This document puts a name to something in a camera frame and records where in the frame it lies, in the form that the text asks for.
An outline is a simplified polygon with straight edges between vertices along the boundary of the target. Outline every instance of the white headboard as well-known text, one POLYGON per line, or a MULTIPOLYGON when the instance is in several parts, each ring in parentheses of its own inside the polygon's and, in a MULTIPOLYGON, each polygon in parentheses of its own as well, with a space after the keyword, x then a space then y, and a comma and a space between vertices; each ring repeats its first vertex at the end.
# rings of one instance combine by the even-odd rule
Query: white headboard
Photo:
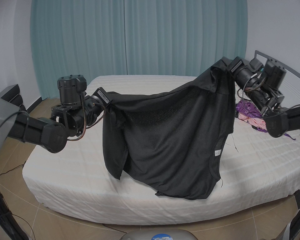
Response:
MULTIPOLYGON (((263 65, 265 65, 267 58, 273 58, 258 50, 255 50, 254 57, 260 60, 263 65)), ((275 58, 273 59, 282 64, 283 67, 286 69, 286 75, 279 88, 279 90, 284 95, 284 100, 281 106, 291 107, 293 105, 300 104, 300 73, 298 73, 291 67, 285 65, 281 61, 275 58)))

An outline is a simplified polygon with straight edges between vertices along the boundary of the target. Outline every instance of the teal curtain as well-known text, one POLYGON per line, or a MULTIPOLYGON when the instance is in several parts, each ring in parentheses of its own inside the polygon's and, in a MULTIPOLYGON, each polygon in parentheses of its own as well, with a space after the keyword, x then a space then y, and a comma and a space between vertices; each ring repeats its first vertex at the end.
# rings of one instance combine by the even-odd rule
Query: teal curtain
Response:
POLYGON ((33 0, 31 48, 42 98, 58 97, 57 79, 127 74, 123 0, 33 0))
POLYGON ((33 0, 31 45, 42 98, 83 74, 198 76, 244 57, 247 0, 33 0))
POLYGON ((125 0, 128 74, 198 76, 245 57, 246 0, 125 0))

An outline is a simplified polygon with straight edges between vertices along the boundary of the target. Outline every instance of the black garment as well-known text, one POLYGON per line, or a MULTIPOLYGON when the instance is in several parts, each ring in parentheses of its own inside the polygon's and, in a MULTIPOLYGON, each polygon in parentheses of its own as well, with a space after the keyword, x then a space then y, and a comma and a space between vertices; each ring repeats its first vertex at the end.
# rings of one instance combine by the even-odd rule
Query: black garment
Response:
POLYGON ((219 163, 233 132, 234 81, 219 60, 195 80, 153 95, 107 93, 103 155, 109 173, 122 170, 156 195, 205 199, 220 180, 219 163))

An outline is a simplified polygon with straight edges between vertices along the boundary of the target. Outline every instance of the mattress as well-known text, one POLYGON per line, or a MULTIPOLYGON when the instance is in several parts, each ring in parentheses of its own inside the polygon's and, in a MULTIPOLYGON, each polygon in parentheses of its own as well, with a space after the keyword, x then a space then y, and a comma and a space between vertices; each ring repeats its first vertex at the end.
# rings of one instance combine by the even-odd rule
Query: mattress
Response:
MULTIPOLYGON (((194 77, 100 76, 87 88, 102 86, 121 94, 170 91, 194 77)), ((181 224, 219 218, 280 199, 300 188, 300 136, 272 138, 235 119, 221 160, 221 180, 207 199, 189 201, 156 196, 156 190, 123 172, 114 179, 104 165, 102 122, 57 154, 36 146, 23 178, 46 207, 88 221, 122 225, 181 224)))

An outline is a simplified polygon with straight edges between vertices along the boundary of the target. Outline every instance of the loose thread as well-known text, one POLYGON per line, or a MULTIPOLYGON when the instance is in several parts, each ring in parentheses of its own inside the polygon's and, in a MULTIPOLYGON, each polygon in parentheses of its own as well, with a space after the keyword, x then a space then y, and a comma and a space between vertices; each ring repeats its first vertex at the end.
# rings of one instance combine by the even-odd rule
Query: loose thread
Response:
POLYGON ((238 149, 236 148, 236 144, 234 143, 234 138, 233 138, 233 135, 231 134, 231 136, 232 136, 232 139, 233 139, 233 144, 234 144, 234 147, 235 147, 235 149, 237 150, 237 152, 239 152, 239 151, 238 151, 238 149))

